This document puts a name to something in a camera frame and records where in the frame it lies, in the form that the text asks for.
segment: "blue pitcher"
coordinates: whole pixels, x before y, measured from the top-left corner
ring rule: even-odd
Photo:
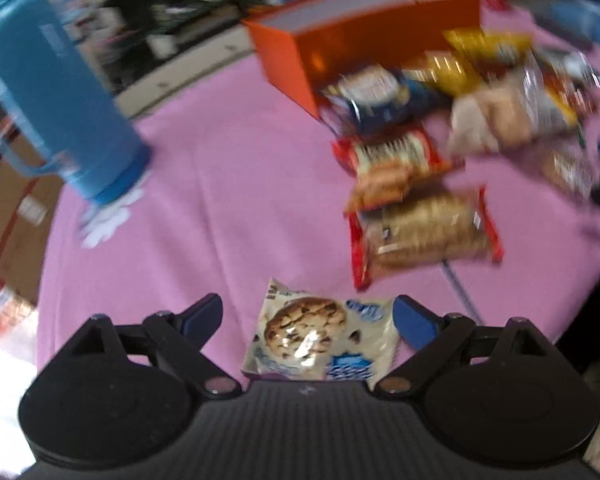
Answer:
[[[48,0],[0,0],[0,104],[45,164],[27,165],[0,138],[2,156],[25,176],[60,174],[97,204],[126,193],[149,161]]]

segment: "ribbed black surface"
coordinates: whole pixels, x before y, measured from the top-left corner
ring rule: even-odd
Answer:
[[[356,383],[256,381],[208,402],[170,448],[119,470],[37,465],[22,480],[597,480],[573,460],[537,471],[471,462],[435,440],[407,403]]]

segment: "dark blue snack package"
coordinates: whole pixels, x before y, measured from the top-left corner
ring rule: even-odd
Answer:
[[[441,92],[380,65],[341,77],[322,95],[328,104],[320,116],[339,137],[370,136],[389,124],[421,119],[450,104]]]

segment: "orange box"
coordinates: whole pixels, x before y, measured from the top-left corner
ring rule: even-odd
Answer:
[[[479,0],[298,0],[245,20],[269,82],[318,118],[316,93],[365,63],[396,68],[479,27]]]

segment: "pink tablecloth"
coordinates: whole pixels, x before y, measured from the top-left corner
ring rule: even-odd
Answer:
[[[521,11],[486,14],[484,23],[532,27]],[[599,51],[592,59],[600,67]],[[440,134],[443,125],[429,127]],[[139,129],[155,148],[151,174],[145,196],[110,240],[81,246],[86,204],[63,191],[43,275],[39,365],[91,314],[139,322],[213,291],[225,314],[204,351],[238,378],[269,277],[333,297],[354,295],[341,213],[352,181],[333,160],[326,127],[270,86],[255,56],[181,92]],[[450,179],[483,182],[504,263],[452,267],[487,323],[527,316],[555,338],[600,276],[600,214],[574,208],[503,158],[469,161]],[[399,293],[439,314],[466,312],[440,266],[379,281],[366,295]]]

